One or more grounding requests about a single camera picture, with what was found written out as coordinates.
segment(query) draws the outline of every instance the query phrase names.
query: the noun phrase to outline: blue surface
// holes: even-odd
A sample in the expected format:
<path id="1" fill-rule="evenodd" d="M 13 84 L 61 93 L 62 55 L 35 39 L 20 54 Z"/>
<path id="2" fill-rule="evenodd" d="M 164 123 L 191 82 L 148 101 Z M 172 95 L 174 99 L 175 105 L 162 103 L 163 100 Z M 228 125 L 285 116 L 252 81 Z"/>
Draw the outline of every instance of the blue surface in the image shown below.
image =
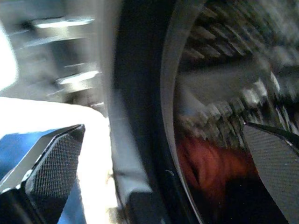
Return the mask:
<path id="1" fill-rule="evenodd" d="M 52 132 L 36 132 L 27 134 L 9 134 L 0 140 L 0 179 L 14 168 L 31 147 L 45 134 Z M 74 184 L 66 202 L 59 224 L 85 224 L 80 191 Z"/>

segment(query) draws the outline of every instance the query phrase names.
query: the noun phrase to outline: white surface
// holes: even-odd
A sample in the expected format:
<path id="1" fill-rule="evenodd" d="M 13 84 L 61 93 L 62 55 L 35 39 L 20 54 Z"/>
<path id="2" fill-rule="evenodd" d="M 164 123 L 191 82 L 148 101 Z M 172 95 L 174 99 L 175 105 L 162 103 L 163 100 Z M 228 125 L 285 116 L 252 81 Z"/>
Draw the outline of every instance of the white surface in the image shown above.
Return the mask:
<path id="1" fill-rule="evenodd" d="M 78 165 L 85 217 L 88 224 L 109 223 L 106 210 L 116 207 L 117 202 L 114 185 L 107 178 L 112 169 L 108 120 L 101 113 L 79 105 L 0 97 L 0 106 L 0 139 L 10 133 L 85 125 Z"/>
<path id="2" fill-rule="evenodd" d="M 0 22 L 0 91 L 12 85 L 18 77 L 18 64 L 7 34 Z"/>

